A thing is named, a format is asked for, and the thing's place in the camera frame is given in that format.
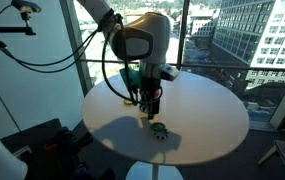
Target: office building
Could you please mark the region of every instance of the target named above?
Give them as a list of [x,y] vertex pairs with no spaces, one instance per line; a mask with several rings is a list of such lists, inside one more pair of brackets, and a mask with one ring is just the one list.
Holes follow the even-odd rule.
[[[220,65],[285,68],[285,0],[223,1],[212,55]],[[285,83],[285,72],[225,70],[222,74],[231,87],[243,90]]]

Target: gray floor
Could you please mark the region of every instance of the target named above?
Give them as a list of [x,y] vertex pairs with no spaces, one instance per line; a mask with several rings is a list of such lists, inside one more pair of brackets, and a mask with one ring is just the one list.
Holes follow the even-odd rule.
[[[74,133],[86,132],[81,122]],[[250,130],[245,141],[232,153],[218,160],[205,164],[178,167],[185,180],[285,180],[285,165],[280,157],[275,156],[262,167],[258,160],[272,147],[274,139],[285,140],[285,133]],[[99,177],[108,167],[116,174],[117,180],[124,180],[135,161],[120,156],[94,142],[79,153],[86,161],[90,172]]]

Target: city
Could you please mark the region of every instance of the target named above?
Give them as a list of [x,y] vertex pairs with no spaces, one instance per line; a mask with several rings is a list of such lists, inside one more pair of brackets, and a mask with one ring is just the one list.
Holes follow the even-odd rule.
[[[123,15],[124,23],[146,12],[166,15],[171,23],[167,63],[177,64],[183,1],[110,0],[108,3]],[[77,1],[74,4],[84,40],[97,25]],[[190,1],[185,33],[181,70],[230,89],[246,105],[250,120],[269,121],[285,94],[285,71],[276,70],[285,69],[285,1]],[[103,43],[103,35],[97,34],[86,50],[86,58],[101,60]],[[123,68],[110,49],[106,60],[115,61],[106,65],[108,77]],[[89,62],[88,67],[94,83],[101,82],[101,63]]]

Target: table base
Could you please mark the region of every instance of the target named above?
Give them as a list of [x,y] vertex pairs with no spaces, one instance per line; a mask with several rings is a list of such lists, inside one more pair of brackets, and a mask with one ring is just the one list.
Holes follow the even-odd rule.
[[158,166],[136,162],[126,175],[126,180],[183,180],[175,166]]

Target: round white table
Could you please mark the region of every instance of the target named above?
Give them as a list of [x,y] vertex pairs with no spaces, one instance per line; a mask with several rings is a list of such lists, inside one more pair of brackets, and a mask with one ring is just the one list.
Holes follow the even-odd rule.
[[[109,78],[128,97],[120,75]],[[138,106],[124,105],[105,81],[86,95],[82,116],[93,137],[107,148],[140,161],[127,179],[182,179],[175,165],[192,165],[220,158],[245,139],[249,117],[242,101],[227,88],[205,77],[179,72],[161,81],[160,113],[153,120]],[[153,136],[150,124],[162,122],[167,140]]]

